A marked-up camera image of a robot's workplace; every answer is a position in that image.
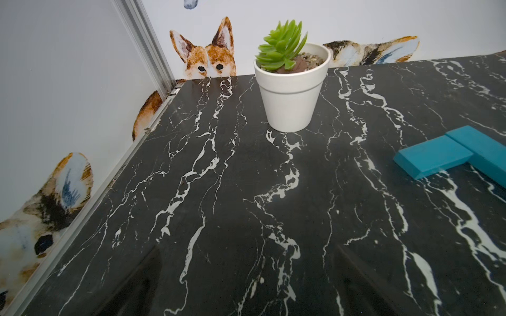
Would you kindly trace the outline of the teal short block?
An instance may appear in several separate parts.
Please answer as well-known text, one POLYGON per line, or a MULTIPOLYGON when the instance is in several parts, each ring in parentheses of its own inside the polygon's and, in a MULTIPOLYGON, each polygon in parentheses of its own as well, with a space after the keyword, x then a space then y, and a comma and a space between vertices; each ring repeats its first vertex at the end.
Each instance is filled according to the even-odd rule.
POLYGON ((411 178, 419 180, 466 163, 473 152, 448 136, 407 147, 393 158, 411 178))

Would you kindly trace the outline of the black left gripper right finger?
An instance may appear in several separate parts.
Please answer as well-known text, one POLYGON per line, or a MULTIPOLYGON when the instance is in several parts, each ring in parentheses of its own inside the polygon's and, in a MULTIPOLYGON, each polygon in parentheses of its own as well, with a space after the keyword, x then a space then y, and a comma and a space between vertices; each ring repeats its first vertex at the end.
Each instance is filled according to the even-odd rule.
POLYGON ((333 260, 353 315, 418 315, 419 307, 345 246, 333 260))

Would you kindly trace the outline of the small green plant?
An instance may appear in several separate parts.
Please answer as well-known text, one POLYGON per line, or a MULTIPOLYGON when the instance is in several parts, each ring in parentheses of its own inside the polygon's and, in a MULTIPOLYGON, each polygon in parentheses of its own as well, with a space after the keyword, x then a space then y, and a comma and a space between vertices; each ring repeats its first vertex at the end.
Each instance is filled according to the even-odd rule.
POLYGON ((281 68, 292 71, 308 38, 308 34, 303 36, 302 31, 302 21, 278 22, 277 27, 264 37, 264 43, 258 46, 256 64, 265 71, 273 72, 281 68))

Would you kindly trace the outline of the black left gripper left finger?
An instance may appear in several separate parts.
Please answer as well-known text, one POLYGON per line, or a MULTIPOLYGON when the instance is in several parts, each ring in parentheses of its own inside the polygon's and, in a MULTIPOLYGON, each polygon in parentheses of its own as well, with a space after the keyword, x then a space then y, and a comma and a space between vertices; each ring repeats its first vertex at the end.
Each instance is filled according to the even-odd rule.
POLYGON ((93 315, 149 315, 161 272, 162 255, 155 246, 93 315))

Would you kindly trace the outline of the teal long block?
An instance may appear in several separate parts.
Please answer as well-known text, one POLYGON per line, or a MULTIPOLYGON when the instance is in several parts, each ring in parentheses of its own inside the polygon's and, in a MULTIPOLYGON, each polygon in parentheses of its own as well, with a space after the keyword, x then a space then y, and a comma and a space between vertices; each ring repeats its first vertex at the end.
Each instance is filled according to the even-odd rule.
POLYGON ((445 133, 469 151, 473 156, 469 163, 505 188, 505 146, 471 126, 445 133))

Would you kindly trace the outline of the small white plant pot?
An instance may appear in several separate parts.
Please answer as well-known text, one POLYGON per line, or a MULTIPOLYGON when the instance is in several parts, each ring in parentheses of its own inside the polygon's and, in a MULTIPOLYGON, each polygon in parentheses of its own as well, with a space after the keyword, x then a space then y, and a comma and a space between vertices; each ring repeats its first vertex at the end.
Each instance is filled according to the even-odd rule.
POLYGON ((310 124, 333 57, 327 47, 315 43, 306 43, 302 52, 324 61, 309 71, 291 74, 276 74, 254 66, 267 121, 280 132, 298 132, 310 124))

